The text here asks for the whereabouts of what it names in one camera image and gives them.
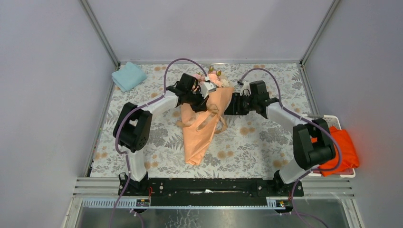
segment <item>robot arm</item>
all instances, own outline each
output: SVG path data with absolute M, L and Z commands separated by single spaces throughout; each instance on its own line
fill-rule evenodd
M 164 98 L 135 112 L 129 118 L 130 123 L 122 123 L 122 120 L 137 106 L 132 103 L 124 105 L 114 129 L 114 136 L 116 137 L 119 125 L 124 124 L 118 143 L 133 152 L 129 155 L 132 167 L 131 179 L 140 181 L 146 175 L 144 155 L 141 149 L 148 140 L 152 116 L 162 114 L 185 103 L 190 104 L 195 112 L 206 111 L 208 93 L 216 89 L 210 84 L 212 83 L 205 82 L 205 85 L 201 86 L 194 77 L 183 74 L 180 81 L 167 87 Z M 336 152 L 331 140 L 318 129 L 283 110 L 277 98 L 269 97 L 263 81 L 250 83 L 249 95 L 233 93 L 224 114 L 247 115 L 249 111 L 255 111 L 293 133 L 294 159 L 275 173 L 274 180 L 277 183 L 277 189 L 294 182 L 309 169 L 335 158 Z M 314 122 L 328 130 L 327 123 L 323 119 L 314 120 Z M 316 137 L 318 141 L 312 143 L 311 137 Z

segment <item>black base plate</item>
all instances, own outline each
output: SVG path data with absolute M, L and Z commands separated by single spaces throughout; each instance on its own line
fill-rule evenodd
M 293 185 L 289 184 L 279 192 L 275 190 L 273 180 L 261 178 L 149 178 L 143 183 L 153 189 L 151 206 L 266 206 L 266 197 L 288 197 Z M 148 194 L 148 190 L 141 193 L 130 189 L 123 193 L 124 196 Z M 304 196 L 300 182 L 294 196 Z

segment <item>table surface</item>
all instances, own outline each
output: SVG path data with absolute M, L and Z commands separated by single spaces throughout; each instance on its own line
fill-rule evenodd
M 254 67 L 269 70 L 278 80 L 283 104 L 297 113 L 310 112 L 301 76 L 292 64 L 215 64 L 215 69 L 236 84 L 245 72 Z M 112 135 L 120 110 L 127 102 L 138 104 L 159 96 L 163 90 L 163 74 L 167 65 L 139 65 L 148 78 L 129 92 L 115 86 L 106 113 L 102 132 L 94 151 L 91 177 L 116 177 L 126 171 L 122 155 L 115 151 Z M 196 65 L 176 64 L 168 71 L 167 85 L 173 85 L 182 73 L 201 72 Z M 245 82 L 263 80 L 270 97 L 278 97 L 273 79 L 263 71 L 253 71 Z M 224 116 L 228 129 L 213 137 L 199 166 L 184 161 L 182 129 L 175 125 L 180 120 L 180 108 L 161 116 L 153 116 L 150 138 L 143 148 L 145 167 L 149 177 L 161 178 L 270 178 L 274 172 L 293 158 L 292 136 L 277 123 L 264 119 L 255 112 L 247 116 Z

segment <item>light blue towel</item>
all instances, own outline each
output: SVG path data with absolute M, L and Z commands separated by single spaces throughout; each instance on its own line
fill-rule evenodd
M 147 75 L 139 68 L 139 66 L 131 62 L 126 63 L 122 69 L 112 73 L 113 82 L 123 92 L 133 89 L 146 78 Z

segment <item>gray wall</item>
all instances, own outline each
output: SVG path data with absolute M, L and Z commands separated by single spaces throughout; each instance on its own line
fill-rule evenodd
M 114 66 L 77 0 L 0 3 L 0 227 L 60 227 Z
M 332 0 L 89 0 L 121 61 L 302 58 Z
M 401 227 L 403 1 L 344 0 L 307 64 L 320 112 L 358 151 L 353 181 L 366 227 Z

